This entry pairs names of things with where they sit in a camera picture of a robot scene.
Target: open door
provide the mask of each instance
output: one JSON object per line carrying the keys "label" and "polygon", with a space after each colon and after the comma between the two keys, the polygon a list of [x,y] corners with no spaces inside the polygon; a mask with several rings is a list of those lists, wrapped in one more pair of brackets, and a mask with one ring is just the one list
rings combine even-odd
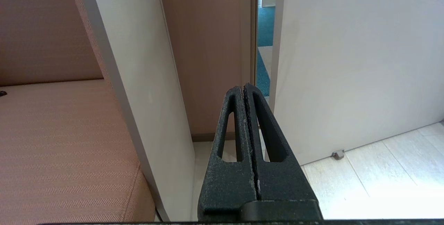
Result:
{"label": "open door", "polygon": [[271,106],[299,163],[444,118],[442,0],[277,1]]}
{"label": "open door", "polygon": [[190,220],[195,154],[161,1],[83,2],[156,209]]}

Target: light tile floor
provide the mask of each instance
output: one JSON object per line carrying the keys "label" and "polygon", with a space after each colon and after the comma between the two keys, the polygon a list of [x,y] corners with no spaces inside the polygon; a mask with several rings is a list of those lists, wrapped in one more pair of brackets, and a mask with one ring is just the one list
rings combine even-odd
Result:
{"label": "light tile floor", "polygon": [[271,78],[271,56],[273,54],[273,46],[260,46],[257,49],[261,54],[268,77]]}
{"label": "light tile floor", "polygon": [[[193,220],[211,142],[194,143]],[[224,159],[236,160],[234,141]],[[302,166],[325,219],[444,218],[444,126],[396,135]]]}

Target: striped fabric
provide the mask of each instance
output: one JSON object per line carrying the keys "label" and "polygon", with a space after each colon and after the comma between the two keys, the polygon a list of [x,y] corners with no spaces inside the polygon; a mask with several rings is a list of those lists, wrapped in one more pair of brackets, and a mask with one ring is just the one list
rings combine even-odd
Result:
{"label": "striped fabric", "polygon": [[0,7],[0,86],[103,78],[74,0]]}
{"label": "striped fabric", "polygon": [[137,222],[154,202],[105,80],[2,87],[0,224]]}
{"label": "striped fabric", "polygon": [[89,22],[88,13],[86,12],[83,0],[74,0],[76,2],[77,9],[80,13],[80,18],[82,19],[84,28],[86,30],[86,34],[88,36],[90,46],[92,47],[92,50],[95,55],[95,59],[97,60],[97,63],[99,64],[100,70],[102,72],[103,78],[105,79],[106,83],[109,86],[109,89],[113,92],[114,97],[116,97],[112,84],[111,79],[108,76],[108,71],[106,70],[105,62],[102,57],[102,53],[100,51],[99,45],[97,44],[97,39],[95,38],[94,32],[92,30],[91,23]]}

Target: upholstery seam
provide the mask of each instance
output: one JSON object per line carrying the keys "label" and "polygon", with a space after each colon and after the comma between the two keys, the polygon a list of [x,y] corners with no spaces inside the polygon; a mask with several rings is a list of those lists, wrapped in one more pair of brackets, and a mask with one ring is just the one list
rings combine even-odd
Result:
{"label": "upholstery seam", "polygon": [[136,185],[136,181],[137,181],[137,177],[139,175],[139,172],[140,172],[140,163],[139,163],[139,165],[137,167],[137,171],[136,171],[136,174],[135,174],[135,177],[134,177],[133,187],[131,188],[130,195],[129,195],[128,201],[127,201],[127,205],[125,207],[125,210],[123,211],[122,222],[125,222],[125,219],[127,218],[128,206],[130,205],[130,200],[131,200],[133,192],[134,192],[134,187]]}

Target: teal carpet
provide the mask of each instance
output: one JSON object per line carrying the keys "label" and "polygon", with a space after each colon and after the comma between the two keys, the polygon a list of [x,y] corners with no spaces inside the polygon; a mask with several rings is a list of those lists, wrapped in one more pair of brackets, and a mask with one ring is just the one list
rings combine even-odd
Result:
{"label": "teal carpet", "polygon": [[[259,8],[257,13],[257,46],[273,45],[274,7]],[[267,97],[270,95],[270,77],[265,68],[264,61],[257,50],[256,86]]]}

